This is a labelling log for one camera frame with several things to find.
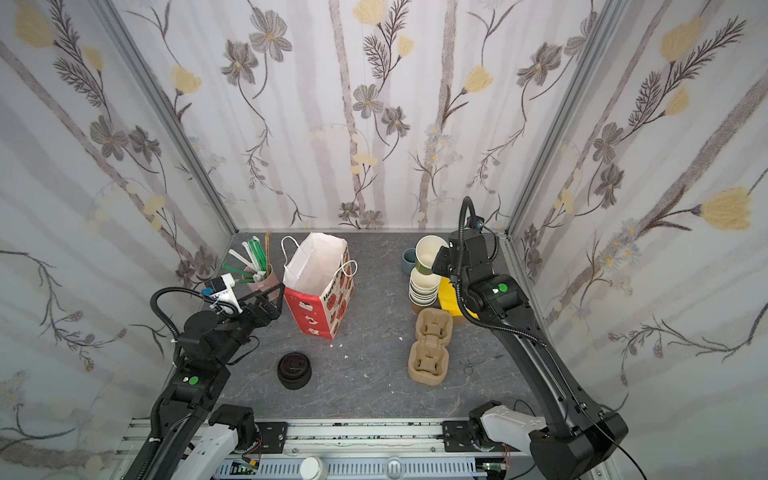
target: stacked black lids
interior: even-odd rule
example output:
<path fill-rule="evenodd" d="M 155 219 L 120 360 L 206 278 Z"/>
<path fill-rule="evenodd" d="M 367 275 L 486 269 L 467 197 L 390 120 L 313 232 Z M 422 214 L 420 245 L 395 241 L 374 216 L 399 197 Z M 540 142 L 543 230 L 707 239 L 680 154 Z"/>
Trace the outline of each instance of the stacked black lids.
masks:
<path fill-rule="evenodd" d="M 299 352 L 285 355 L 277 363 L 277 378 L 288 390 L 298 390 L 312 377 L 310 359 Z"/>

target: gray marble surface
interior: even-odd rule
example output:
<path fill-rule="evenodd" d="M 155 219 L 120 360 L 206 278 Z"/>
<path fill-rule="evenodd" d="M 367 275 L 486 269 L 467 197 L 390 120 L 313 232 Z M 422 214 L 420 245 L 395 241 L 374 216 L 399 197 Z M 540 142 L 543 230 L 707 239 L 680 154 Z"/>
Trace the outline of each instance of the gray marble surface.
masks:
<path fill-rule="evenodd" d="M 302 334 L 285 305 L 278 320 L 254 331 L 260 346 L 230 367 L 232 376 L 219 403 L 250 406 L 257 418 L 285 419 L 457 417 L 491 399 L 510 408 L 516 399 L 523 399 L 540 412 L 501 343 L 488 330 L 467 322 L 454 325 L 448 375 L 441 385 L 423 385 L 408 376 L 416 315 L 410 309 L 408 277 L 400 270 L 400 258 L 425 234 L 335 233 L 347 240 L 350 256 L 359 264 L 355 293 L 336 339 Z M 299 242 L 306 236 L 293 235 Z M 251 236 L 239 233 L 234 244 L 239 247 Z M 280 278 L 282 237 L 282 233 L 270 237 L 272 262 Z M 227 256 L 227 263 L 242 267 L 232 256 Z M 502 258 L 494 267 L 507 273 Z M 237 287 L 238 296 L 248 291 L 244 285 Z M 277 379 L 276 365 L 281 356 L 295 351 L 310 358 L 312 379 L 300 390 L 288 390 Z M 522 404 L 518 409 L 526 411 Z"/>

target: bag handle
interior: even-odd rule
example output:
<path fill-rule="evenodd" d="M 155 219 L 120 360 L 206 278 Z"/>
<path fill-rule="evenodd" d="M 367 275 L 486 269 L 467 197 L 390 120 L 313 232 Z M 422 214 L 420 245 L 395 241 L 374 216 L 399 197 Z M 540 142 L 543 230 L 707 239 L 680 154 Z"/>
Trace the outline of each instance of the bag handle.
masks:
<path fill-rule="evenodd" d="M 344 267 L 349 265 L 350 263 L 354 263 L 355 264 L 355 271 L 352 272 L 351 275 L 348 274 L 346 271 L 344 271 Z M 336 276 L 336 274 L 339 272 L 339 270 L 341 270 L 341 273 L 343 273 L 345 276 L 348 276 L 349 278 L 352 278 L 353 276 L 355 276 L 355 273 L 357 273 L 357 262 L 355 260 L 347 260 L 346 262 L 342 263 L 341 266 L 338 269 L 336 269 L 336 272 L 333 274 L 333 276 Z"/>
<path fill-rule="evenodd" d="M 283 264 L 283 266 L 288 266 L 288 253 L 286 253 L 286 245 L 284 243 L 286 238 L 293 240 L 293 242 L 296 244 L 296 248 L 299 248 L 299 242 L 297 242 L 295 238 L 291 237 L 290 235 L 283 237 L 283 239 L 280 241 L 280 246 L 283 248 L 283 256 L 286 257 L 286 262 Z"/>

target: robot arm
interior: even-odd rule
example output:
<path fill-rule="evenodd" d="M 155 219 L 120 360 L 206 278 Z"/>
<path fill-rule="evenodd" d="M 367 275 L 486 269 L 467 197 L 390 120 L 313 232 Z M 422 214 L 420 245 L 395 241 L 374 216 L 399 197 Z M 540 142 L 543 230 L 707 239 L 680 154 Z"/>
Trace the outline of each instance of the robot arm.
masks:
<path fill-rule="evenodd" d="M 465 225 L 467 210 L 469 224 Z M 475 215 L 472 199 L 465 197 L 458 230 L 449 234 L 449 247 L 440 250 L 432 271 L 451 279 L 464 317 L 490 329 L 507 349 L 544 409 L 545 426 L 534 429 L 541 427 L 536 417 L 514 415 L 498 404 L 487 404 L 485 419 L 481 417 L 476 422 L 479 425 L 475 425 L 477 440 L 483 443 L 501 435 L 505 429 L 495 428 L 493 422 L 512 426 L 527 423 L 528 428 L 518 425 L 515 434 L 510 435 L 520 445 L 519 432 L 528 433 L 530 443 L 520 449 L 531 453 L 544 476 L 577 478 L 613 453 L 627 435 L 627 424 L 618 413 L 603 412 L 581 388 L 554 348 L 547 344 L 518 283 L 509 275 L 493 272 L 498 238 L 489 256 L 482 228 L 483 219 Z"/>

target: white paper cup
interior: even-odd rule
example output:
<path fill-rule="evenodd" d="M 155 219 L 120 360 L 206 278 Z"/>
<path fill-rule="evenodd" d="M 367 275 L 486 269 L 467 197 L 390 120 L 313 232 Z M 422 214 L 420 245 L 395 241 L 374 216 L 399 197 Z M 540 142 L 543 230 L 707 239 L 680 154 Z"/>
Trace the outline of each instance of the white paper cup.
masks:
<path fill-rule="evenodd" d="M 417 286 L 421 290 L 432 290 L 440 287 L 440 280 L 442 279 L 437 273 L 430 273 L 425 275 L 419 271 L 418 267 L 414 267 L 411 270 L 411 284 Z"/>
<path fill-rule="evenodd" d="M 416 298 L 416 299 L 419 299 L 419 300 L 427 300 L 427 299 L 434 298 L 435 296 L 437 296 L 437 292 L 434 292 L 434 293 L 419 293 L 419 292 L 414 292 L 413 290 L 408 290 L 408 293 L 413 298 Z"/>
<path fill-rule="evenodd" d="M 432 305 L 435 302 L 435 300 L 437 300 L 437 294 L 427 299 L 414 297 L 413 292 L 409 293 L 409 296 L 411 298 L 411 301 L 419 306 L 429 306 L 429 305 Z"/>
<path fill-rule="evenodd" d="M 423 289 L 418 285 L 414 285 L 413 282 L 409 284 L 409 287 L 411 288 L 411 291 L 413 293 L 417 293 L 419 295 L 432 295 L 434 292 L 436 292 L 439 288 L 439 286 L 436 286 L 435 288 L 430 289 Z"/>
<path fill-rule="evenodd" d="M 416 244 L 416 268 L 419 272 L 429 275 L 432 273 L 432 265 L 440 251 L 440 247 L 447 247 L 448 242 L 437 235 L 422 237 Z"/>

